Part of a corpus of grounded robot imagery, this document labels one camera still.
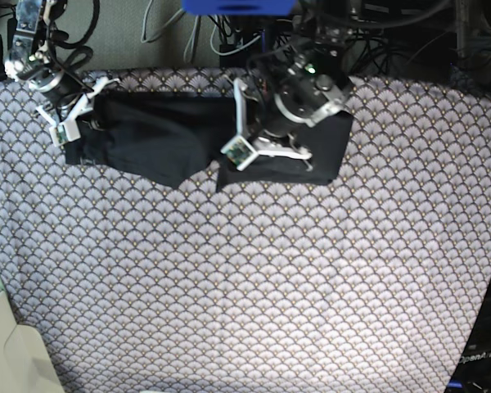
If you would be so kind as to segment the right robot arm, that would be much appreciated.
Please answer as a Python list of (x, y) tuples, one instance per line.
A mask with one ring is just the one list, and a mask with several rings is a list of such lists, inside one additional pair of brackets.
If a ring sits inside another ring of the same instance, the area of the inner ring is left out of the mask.
[(9, 78), (25, 82), (47, 102), (37, 112), (56, 132), (67, 132), (82, 120), (100, 129), (93, 114), (95, 97), (110, 79), (87, 85), (77, 74), (93, 55), (87, 45), (97, 27), (101, 3), (92, 3), (92, 17), (84, 36), (70, 42), (69, 35), (56, 27), (67, 7), (66, 1), (19, 1), (16, 30), (4, 67)]

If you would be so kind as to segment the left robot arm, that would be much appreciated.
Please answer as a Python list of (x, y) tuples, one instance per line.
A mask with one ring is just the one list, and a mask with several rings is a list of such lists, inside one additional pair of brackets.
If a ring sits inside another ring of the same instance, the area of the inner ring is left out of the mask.
[(290, 40), (246, 62), (247, 74), (256, 69), (262, 81), (232, 81), (236, 133), (221, 152), (239, 171), (261, 156), (310, 166), (313, 153), (299, 132), (338, 115), (353, 89), (338, 58), (349, 31), (327, 23), (322, 2), (299, 5)]

